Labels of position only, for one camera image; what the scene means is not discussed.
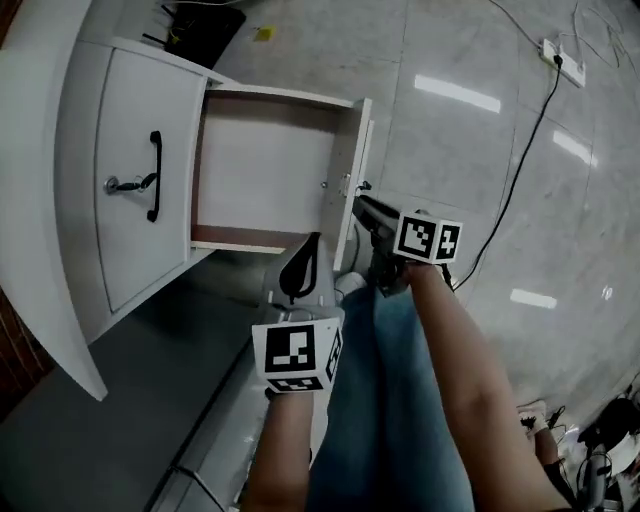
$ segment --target blue jeans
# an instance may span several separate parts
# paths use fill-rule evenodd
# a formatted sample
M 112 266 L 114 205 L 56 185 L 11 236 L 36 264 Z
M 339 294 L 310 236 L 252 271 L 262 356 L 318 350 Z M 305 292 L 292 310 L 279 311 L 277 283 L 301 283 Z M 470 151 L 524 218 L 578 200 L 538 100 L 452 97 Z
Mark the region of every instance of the blue jeans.
M 411 295 L 363 288 L 343 308 L 345 344 L 307 510 L 473 510 Z

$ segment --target black door handle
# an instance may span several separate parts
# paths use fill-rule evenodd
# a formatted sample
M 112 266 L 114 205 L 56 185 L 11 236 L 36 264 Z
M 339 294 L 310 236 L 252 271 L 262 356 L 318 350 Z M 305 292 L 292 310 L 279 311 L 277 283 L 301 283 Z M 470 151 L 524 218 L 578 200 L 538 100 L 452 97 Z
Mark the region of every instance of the black door handle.
M 159 131 L 151 132 L 149 136 L 149 140 L 152 144 L 156 146 L 157 157 L 156 157 L 156 201 L 153 207 L 153 210 L 149 210 L 147 212 L 147 220 L 149 222 L 155 222 L 158 218 L 158 214 L 160 213 L 160 177 L 162 173 L 162 135 Z

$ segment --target tiled floor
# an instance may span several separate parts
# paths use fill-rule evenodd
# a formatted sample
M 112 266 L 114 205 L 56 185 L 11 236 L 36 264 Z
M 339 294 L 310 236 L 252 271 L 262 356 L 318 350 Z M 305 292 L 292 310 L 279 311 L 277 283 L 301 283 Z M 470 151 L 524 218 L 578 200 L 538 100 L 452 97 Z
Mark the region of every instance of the tiled floor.
M 534 38 L 573 32 L 574 0 L 503 0 Z M 640 67 L 640 10 L 584 0 L 581 33 L 609 62 L 617 25 Z M 504 202 L 555 75 L 488 0 L 247 0 L 216 66 L 245 83 L 374 101 L 367 179 L 379 197 L 465 222 L 469 268 Z M 257 27 L 274 25 L 269 42 Z M 573 38 L 565 49 L 576 56 Z M 515 194 L 462 300 L 507 364 L 518 399 L 584 419 L 640 366 L 640 82 L 584 48 L 587 86 L 560 80 Z M 479 92 L 487 110 L 419 88 Z M 553 309 L 511 300 L 521 289 Z

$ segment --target drawer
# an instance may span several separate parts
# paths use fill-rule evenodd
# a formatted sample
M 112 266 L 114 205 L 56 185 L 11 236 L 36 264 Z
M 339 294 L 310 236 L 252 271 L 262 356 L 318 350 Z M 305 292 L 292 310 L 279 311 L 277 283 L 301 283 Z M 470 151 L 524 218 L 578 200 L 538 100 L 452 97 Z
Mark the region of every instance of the drawer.
M 190 176 L 206 78 L 126 51 L 113 52 L 96 143 L 95 212 L 109 307 L 185 262 L 189 251 Z M 159 132 L 161 150 L 150 135 Z M 135 182 L 156 172 L 143 192 L 107 194 L 112 177 Z M 147 214 L 159 200 L 157 219 Z
M 339 270 L 370 113 L 369 99 L 240 84 L 207 91 L 192 183 L 192 246 L 281 252 L 320 231 Z

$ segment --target white cabinet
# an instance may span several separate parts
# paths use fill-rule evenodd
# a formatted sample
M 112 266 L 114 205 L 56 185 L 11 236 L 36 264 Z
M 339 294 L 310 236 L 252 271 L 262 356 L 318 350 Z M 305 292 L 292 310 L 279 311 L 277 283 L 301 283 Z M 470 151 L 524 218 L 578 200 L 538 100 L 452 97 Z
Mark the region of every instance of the white cabinet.
M 130 52 L 113 53 L 95 169 L 100 257 L 112 311 L 187 261 L 187 181 L 205 86 L 201 75 Z M 142 192 L 106 191 L 114 177 L 123 184 L 150 174 L 159 179 Z
M 371 100 L 266 87 L 207 91 L 192 196 L 196 247 L 279 252 L 322 233 L 342 263 Z
M 89 0 L 31 1 L 0 52 L 0 286 L 82 387 L 106 395 L 87 344 L 210 250 L 280 252 L 320 231 L 340 268 L 370 100 L 76 42 Z M 159 183 L 105 192 L 157 173 L 159 156 Z

